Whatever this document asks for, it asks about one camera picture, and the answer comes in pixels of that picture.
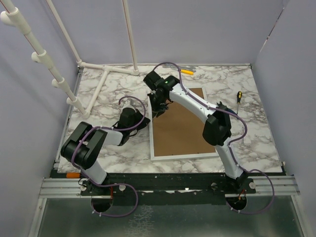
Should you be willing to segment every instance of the cork board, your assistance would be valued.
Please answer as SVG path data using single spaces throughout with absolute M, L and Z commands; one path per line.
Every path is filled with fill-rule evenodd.
M 202 88 L 190 90 L 204 98 Z M 189 110 L 176 102 L 169 104 L 169 109 L 152 121 L 152 160 L 218 157 L 203 139 L 203 129 L 203 122 Z

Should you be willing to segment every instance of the white marble surface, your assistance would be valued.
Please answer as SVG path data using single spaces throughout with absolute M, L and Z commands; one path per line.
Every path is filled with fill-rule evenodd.
M 88 119 L 82 119 L 79 111 L 73 111 L 67 136 L 81 121 L 93 126 L 112 126 L 119 118 L 119 98 L 124 95 L 136 96 L 147 105 L 149 89 L 143 83 L 144 76 L 153 66 L 140 66 L 140 76 L 122 73 L 110 73 L 101 89 L 99 97 L 92 108 Z M 178 77 L 177 71 L 171 68 L 156 69 L 164 78 L 167 75 Z M 84 107 L 89 103 L 102 71 L 84 69 L 79 86 L 78 97 Z M 224 105 L 236 110 L 236 95 L 243 92 L 242 105 L 239 108 L 241 116 L 248 125 L 249 132 L 241 142 L 235 142 L 235 151 L 240 163 L 246 169 L 257 168 L 264 172 L 281 172 L 280 162 L 273 143 L 267 119 L 256 89 L 249 66 L 197 67 L 193 76 L 183 76 L 183 82 L 188 87 L 204 87 L 207 99 L 211 103 L 222 101 Z M 241 134 L 242 124 L 231 118 L 232 137 Z M 224 172 L 219 158 L 152 162 L 150 160 L 149 129 L 141 130 L 136 136 L 121 146 L 103 146 L 98 161 L 107 172 L 123 173 L 180 173 L 180 172 Z M 63 157 L 60 159 L 58 172 L 76 171 Z

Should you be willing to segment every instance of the white pvc pipe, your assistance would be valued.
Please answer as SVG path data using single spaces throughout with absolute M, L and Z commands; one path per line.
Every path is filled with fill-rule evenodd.
M 131 70 L 131 69 L 111 67 L 110 70 L 111 70 L 111 72 L 134 74 L 134 70 Z
M 99 81 L 99 84 L 97 85 L 97 88 L 95 88 L 95 91 L 94 91 L 94 94 L 93 94 L 93 96 L 92 96 L 92 98 L 90 100 L 90 103 L 89 103 L 88 107 L 86 108 L 86 111 L 88 113 L 91 112 L 91 109 L 94 106 L 94 103 L 95 103 L 96 99 L 98 98 L 100 90 L 101 90 L 101 88 L 102 88 L 102 86 L 103 86 L 103 84 L 105 82 L 105 79 L 107 78 L 108 74 L 109 74 L 109 71 L 104 71 L 104 73 L 102 74 L 101 79 Z
M 15 6 L 14 4 L 10 1 L 10 0 L 0 0 L 0 2 L 2 3 L 2 5 L 4 6 L 5 10 L 8 13 L 12 13 L 15 11 Z
M 55 19 L 56 19 L 56 21 L 57 21 L 57 24 L 59 25 L 61 31 L 63 32 L 63 34 L 64 34 L 64 36 L 65 36 L 65 38 L 66 38 L 66 40 L 67 40 L 67 42 L 68 42 L 68 44 L 69 44 L 69 46 L 70 46 L 72 52 L 74 53 L 74 56 L 75 56 L 75 58 L 76 58 L 77 63 L 78 63 L 78 62 L 81 62 L 81 59 L 80 59 L 79 54 L 78 54 L 78 52 L 77 52 L 77 50 L 76 50 L 76 48 L 75 48 L 75 46 L 74 46 L 74 43 L 73 43 L 72 40 L 70 39 L 70 36 L 69 36 L 69 34 L 68 34 L 68 32 L 67 32 L 67 30 L 66 30 L 66 28 L 65 28 L 65 26 L 64 26 L 64 23 L 62 22 L 62 20 L 61 20 L 59 14 L 58 14 L 58 12 L 57 12 L 57 10 L 56 10 L 56 8 L 55 8 L 53 2 L 52 2 L 51 0 L 46 0 L 46 3 L 48 4 L 48 6 L 49 6 L 51 12 L 53 13 L 53 15 L 54 15 L 54 17 L 55 17 Z
M 133 37 L 133 32 L 132 32 L 132 24 L 130 22 L 130 16 L 129 16 L 129 10 L 128 10 L 128 3 L 127 3 L 127 0 L 122 0 L 122 1 L 123 1 L 124 13 L 125 13 L 127 32 L 128 32 L 129 42 L 130 42 L 130 49 L 132 51 L 134 70 L 138 71 L 136 51 L 135 51 L 135 45 L 134 45 L 134 37 Z
M 99 64 L 92 64 L 92 63 L 79 63 L 78 64 L 80 67 L 84 67 L 84 68 L 94 68 L 94 69 L 101 69 L 104 70 L 104 66 L 103 65 L 99 65 Z
M 35 36 L 33 35 L 32 32 L 30 32 L 24 36 L 28 40 L 28 42 L 30 43 L 30 45 L 33 47 L 33 49 L 35 50 L 35 52 L 37 54 L 44 53 L 43 47 L 41 46 L 40 42 L 35 38 Z
M 68 95 L 68 98 L 70 99 L 70 104 L 78 108 L 84 117 L 87 117 L 88 113 L 85 111 L 79 99 L 70 90 L 68 83 L 61 76 L 48 53 L 43 49 L 42 45 L 33 35 L 30 25 L 25 20 L 20 10 L 14 6 L 11 0 L 0 0 L 0 2 L 6 9 L 6 16 L 2 14 L 1 20 L 4 19 L 5 23 L 9 22 L 10 25 L 13 25 L 19 29 L 19 31 L 25 36 L 25 38 L 35 50 L 35 53 L 32 54 L 32 60 L 38 63 L 42 63 L 48 68 L 50 73 L 54 76 L 54 80 L 56 80 L 53 80 L 52 83 L 58 88 L 62 89 Z

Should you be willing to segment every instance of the orange object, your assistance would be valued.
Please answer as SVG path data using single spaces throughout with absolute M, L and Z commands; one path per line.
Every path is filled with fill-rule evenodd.
M 188 74 L 188 75 L 193 75 L 194 74 L 193 72 L 191 72 L 189 70 L 184 70 L 184 69 L 182 69 L 181 72 L 185 73 L 185 74 Z
M 66 178 L 67 179 L 78 179 L 78 178 L 80 178 L 80 173 L 67 173 Z

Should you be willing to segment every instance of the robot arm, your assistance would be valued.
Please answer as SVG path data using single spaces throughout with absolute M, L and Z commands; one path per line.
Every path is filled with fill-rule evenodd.
M 130 100 L 124 105 L 119 121 L 117 121 L 113 128 L 124 129 L 133 127 L 138 124 L 142 118 L 143 115 L 138 111 L 138 109 L 133 107 L 133 100 Z M 87 137 L 85 143 L 79 147 L 74 160 L 75 164 L 80 166 L 84 173 L 94 182 L 102 184 L 107 176 L 106 171 L 97 161 L 102 146 L 124 145 L 128 141 L 129 137 L 133 136 L 130 135 L 133 131 L 138 132 L 146 127 L 149 122 L 150 119 L 144 118 L 144 120 L 136 128 L 127 131 L 115 131 L 110 129 L 103 130 L 100 127 L 96 128 Z M 80 140 L 91 129 L 91 124 L 81 122 L 62 146 L 60 154 L 69 162 L 72 162 L 72 156 Z
M 228 114 L 210 110 L 202 106 L 184 92 L 180 81 L 174 76 L 163 79 L 156 72 L 152 71 L 144 78 L 144 82 L 152 90 L 148 96 L 154 117 L 159 117 L 168 109 L 167 100 L 181 104 L 205 124 L 202 134 L 203 138 L 207 143 L 215 147 L 224 164 L 226 175 L 233 180 L 238 180 L 242 175 L 245 175 L 243 170 L 235 164 L 229 152 L 228 143 L 230 141 L 230 129 L 232 126 Z M 193 92 L 191 92 L 191 95 L 211 107 L 227 110 L 227 107 L 221 103 L 216 106 L 201 99 Z

